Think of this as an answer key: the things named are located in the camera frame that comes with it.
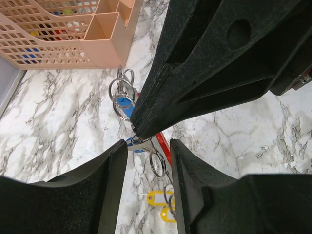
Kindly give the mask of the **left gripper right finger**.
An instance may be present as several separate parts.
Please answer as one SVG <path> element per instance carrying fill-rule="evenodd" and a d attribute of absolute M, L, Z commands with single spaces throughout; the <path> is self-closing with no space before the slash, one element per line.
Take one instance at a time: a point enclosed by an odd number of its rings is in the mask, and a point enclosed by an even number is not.
<path fill-rule="evenodd" d="M 180 234 L 309 234 L 309 174 L 228 176 L 172 139 L 172 176 Z"/>

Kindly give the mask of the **blue tag key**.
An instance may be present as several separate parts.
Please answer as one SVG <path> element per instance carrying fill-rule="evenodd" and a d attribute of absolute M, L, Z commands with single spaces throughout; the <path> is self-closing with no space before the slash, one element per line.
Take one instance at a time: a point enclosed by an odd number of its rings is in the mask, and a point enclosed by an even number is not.
<path fill-rule="evenodd" d="M 133 151 L 135 153 L 143 153 L 150 152 L 153 149 L 150 140 L 145 142 L 140 141 L 140 139 L 136 137 L 131 137 L 126 140 L 128 151 Z"/>

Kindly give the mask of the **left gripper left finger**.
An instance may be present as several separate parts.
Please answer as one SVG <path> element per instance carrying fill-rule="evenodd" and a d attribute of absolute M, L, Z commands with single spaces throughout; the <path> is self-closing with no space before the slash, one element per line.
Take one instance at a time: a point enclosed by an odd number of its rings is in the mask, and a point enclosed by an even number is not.
<path fill-rule="evenodd" d="M 3 234 L 115 232 L 128 150 L 120 140 L 105 152 L 49 181 L 0 178 Z"/>

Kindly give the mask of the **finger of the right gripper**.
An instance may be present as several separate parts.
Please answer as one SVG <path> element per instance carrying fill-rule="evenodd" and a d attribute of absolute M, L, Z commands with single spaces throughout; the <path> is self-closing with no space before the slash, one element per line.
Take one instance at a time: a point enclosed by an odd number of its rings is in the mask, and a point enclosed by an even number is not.
<path fill-rule="evenodd" d="M 147 139 L 267 92 L 280 96 L 311 72 L 311 1 L 172 0 L 130 121 Z"/>

